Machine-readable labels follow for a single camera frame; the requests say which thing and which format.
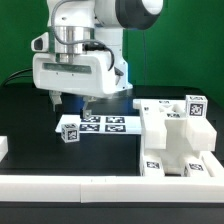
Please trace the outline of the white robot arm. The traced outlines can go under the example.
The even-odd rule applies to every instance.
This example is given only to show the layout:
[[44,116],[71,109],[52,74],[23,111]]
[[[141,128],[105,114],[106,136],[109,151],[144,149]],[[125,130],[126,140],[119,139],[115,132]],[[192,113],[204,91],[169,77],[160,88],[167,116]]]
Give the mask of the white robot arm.
[[123,58],[123,31],[147,30],[163,0],[46,0],[48,31],[31,48],[33,80],[50,93],[80,95],[86,104],[132,88]]

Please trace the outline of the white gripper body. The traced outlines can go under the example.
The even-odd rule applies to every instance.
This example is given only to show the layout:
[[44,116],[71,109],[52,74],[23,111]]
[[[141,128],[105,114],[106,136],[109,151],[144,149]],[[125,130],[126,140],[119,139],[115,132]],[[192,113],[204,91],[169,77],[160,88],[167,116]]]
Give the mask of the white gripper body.
[[39,89],[107,98],[124,88],[122,32],[98,31],[98,40],[60,44],[50,32],[31,42],[33,79]]

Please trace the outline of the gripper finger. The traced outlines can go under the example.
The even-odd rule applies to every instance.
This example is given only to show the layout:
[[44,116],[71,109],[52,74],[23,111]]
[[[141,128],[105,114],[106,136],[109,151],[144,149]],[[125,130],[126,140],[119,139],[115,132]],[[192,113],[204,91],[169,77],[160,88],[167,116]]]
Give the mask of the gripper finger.
[[89,105],[93,102],[96,101],[96,98],[95,97],[92,97],[92,96],[85,96],[83,98],[83,101],[84,101],[84,106],[82,108],[82,116],[85,118],[85,119],[89,119],[92,115],[92,110],[89,108]]
[[49,91],[49,97],[50,97],[50,100],[52,102],[53,110],[56,110],[56,106],[60,105],[62,103],[61,93],[58,92],[58,91],[50,90]]

